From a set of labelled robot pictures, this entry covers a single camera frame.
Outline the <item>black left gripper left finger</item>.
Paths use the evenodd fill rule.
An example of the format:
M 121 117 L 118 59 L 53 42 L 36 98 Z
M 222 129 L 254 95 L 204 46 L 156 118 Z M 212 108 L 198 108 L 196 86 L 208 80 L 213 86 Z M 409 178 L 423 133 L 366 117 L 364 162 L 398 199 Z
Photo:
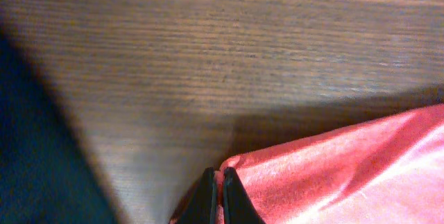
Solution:
M 188 205 L 173 224 L 215 224 L 218 189 L 215 170 L 206 168 Z

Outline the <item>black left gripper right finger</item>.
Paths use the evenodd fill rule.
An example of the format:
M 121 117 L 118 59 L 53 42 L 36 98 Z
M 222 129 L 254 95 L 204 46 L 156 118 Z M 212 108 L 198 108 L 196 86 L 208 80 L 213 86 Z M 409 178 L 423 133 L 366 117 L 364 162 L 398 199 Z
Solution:
M 265 224 L 253 206 L 232 167 L 223 172 L 223 215 L 225 224 Z

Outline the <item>red t-shirt white print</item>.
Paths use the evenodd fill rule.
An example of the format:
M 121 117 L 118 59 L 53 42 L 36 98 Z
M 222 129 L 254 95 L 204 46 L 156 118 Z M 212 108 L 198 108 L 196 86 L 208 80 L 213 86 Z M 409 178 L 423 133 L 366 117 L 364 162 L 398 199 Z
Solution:
M 443 106 L 227 159 L 215 169 L 216 223 L 228 167 L 265 223 L 442 223 Z

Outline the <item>black crumpled garment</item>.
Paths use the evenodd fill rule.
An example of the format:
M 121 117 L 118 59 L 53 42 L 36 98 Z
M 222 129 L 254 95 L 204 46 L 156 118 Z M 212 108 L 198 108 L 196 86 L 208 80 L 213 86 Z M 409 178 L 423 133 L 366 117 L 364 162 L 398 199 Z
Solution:
M 1 222 L 118 223 L 65 119 L 1 36 Z

